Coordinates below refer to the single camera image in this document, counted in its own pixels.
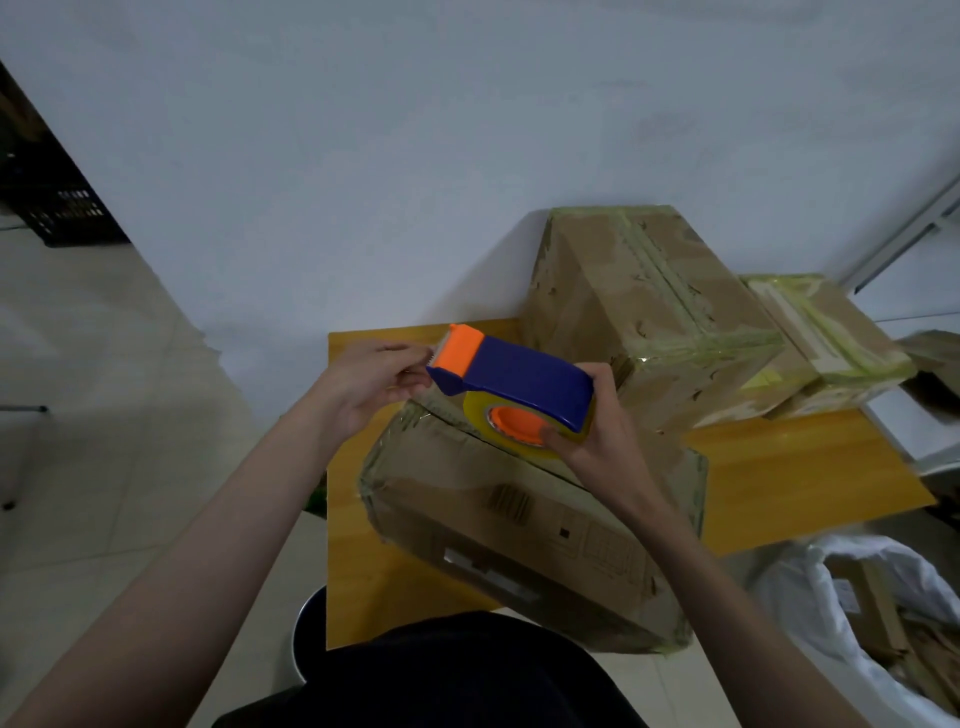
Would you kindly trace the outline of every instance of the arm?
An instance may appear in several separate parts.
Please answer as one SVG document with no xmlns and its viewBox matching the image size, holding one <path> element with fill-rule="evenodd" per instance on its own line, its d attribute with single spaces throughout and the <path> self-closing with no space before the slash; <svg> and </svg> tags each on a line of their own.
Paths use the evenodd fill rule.
<svg viewBox="0 0 960 728">
<path fill-rule="evenodd" d="M 382 342 L 344 352 L 9 725 L 185 725 L 330 458 L 380 407 L 429 385 L 429 355 Z"/>
<path fill-rule="evenodd" d="M 744 728 L 869 724 L 753 603 L 654 484 L 606 364 L 593 377 L 596 413 L 575 445 L 545 428 L 544 442 L 635 534 L 684 608 Z"/>
</svg>

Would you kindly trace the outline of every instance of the person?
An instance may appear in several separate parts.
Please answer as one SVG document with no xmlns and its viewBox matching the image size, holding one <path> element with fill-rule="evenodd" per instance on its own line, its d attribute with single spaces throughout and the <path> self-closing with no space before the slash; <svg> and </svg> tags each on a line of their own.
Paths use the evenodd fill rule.
<svg viewBox="0 0 960 728">
<path fill-rule="evenodd" d="M 9 725 L 185 725 L 327 463 L 378 409 L 429 386 L 430 355 L 367 341 L 334 361 Z M 596 397 L 589 436 L 576 445 L 546 427 L 544 442 L 656 560 L 741 725 L 866 726 L 654 485 L 610 367 L 581 367 Z M 321 662 L 318 679 L 224 724 L 644 725 L 581 647 L 505 616 L 430 619 Z M 690 690 L 695 700 L 697 687 Z"/>
</svg>

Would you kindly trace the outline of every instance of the tape roll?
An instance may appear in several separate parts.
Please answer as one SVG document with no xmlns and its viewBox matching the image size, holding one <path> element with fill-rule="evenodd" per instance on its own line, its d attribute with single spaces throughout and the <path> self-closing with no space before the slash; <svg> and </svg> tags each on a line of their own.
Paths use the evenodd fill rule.
<svg viewBox="0 0 960 728">
<path fill-rule="evenodd" d="M 583 431 L 574 432 L 532 407 L 489 392 L 467 392 L 464 414 L 486 439 L 526 458 L 557 457 L 557 453 L 545 447 L 540 439 L 540 428 L 544 424 L 552 425 L 569 440 L 582 442 L 587 437 L 593 419 L 591 408 Z"/>
</svg>

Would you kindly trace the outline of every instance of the person's left hand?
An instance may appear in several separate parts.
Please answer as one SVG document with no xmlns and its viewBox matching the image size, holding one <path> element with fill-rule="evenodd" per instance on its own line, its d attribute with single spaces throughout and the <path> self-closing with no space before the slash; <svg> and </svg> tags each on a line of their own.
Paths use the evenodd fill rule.
<svg viewBox="0 0 960 728">
<path fill-rule="evenodd" d="M 300 405 L 319 407 L 343 441 L 377 410 L 409 400 L 430 386 L 425 364 L 433 351 L 420 344 L 367 339 L 350 345 L 326 368 Z"/>
</svg>

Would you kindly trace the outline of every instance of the wood grain surface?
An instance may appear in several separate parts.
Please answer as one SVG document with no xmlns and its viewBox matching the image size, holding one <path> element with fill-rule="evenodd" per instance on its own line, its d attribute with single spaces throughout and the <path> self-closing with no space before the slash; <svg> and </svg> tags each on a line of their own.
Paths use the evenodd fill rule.
<svg viewBox="0 0 960 728">
<path fill-rule="evenodd" d="M 518 340 L 516 319 L 472 325 L 492 336 Z M 440 324 L 331 333 L 329 359 L 336 359 L 358 339 L 434 345 L 445 331 L 446 324 Z M 396 546 L 384 544 L 367 521 L 356 491 L 357 475 L 398 409 L 395 405 L 381 411 L 330 463 L 328 647 L 362 642 L 421 619 L 499 606 Z M 693 430 L 686 440 L 709 458 L 703 537 L 717 555 L 933 502 L 859 410 L 715 425 Z"/>
</svg>

